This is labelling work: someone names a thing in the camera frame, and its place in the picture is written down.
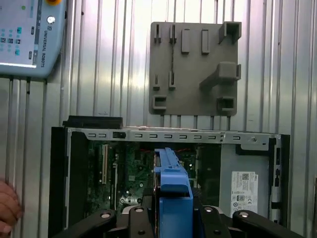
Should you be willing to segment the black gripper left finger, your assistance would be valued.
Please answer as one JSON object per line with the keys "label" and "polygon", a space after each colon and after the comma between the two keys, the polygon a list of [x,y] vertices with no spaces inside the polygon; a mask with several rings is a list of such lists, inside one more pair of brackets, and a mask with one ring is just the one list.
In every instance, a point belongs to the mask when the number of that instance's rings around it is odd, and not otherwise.
{"label": "black gripper left finger", "polygon": [[155,196],[147,188],[141,205],[125,207],[122,213],[101,210],[68,229],[54,235],[55,238],[154,238]]}

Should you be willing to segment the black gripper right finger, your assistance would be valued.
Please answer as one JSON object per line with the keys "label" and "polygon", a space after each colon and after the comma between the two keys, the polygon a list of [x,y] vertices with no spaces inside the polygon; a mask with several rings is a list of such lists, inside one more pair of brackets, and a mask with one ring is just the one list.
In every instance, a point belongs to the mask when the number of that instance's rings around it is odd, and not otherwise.
{"label": "black gripper right finger", "polygon": [[196,238],[300,238],[301,235],[255,212],[238,210],[230,218],[216,206],[204,205],[194,189],[194,237]]}

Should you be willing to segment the person's hand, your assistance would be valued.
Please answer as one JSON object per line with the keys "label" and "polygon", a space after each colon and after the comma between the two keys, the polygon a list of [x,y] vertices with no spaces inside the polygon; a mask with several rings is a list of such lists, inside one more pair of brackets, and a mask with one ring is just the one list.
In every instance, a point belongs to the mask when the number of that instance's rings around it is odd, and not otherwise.
{"label": "person's hand", "polygon": [[12,185],[0,180],[0,237],[9,238],[22,217],[22,206]]}

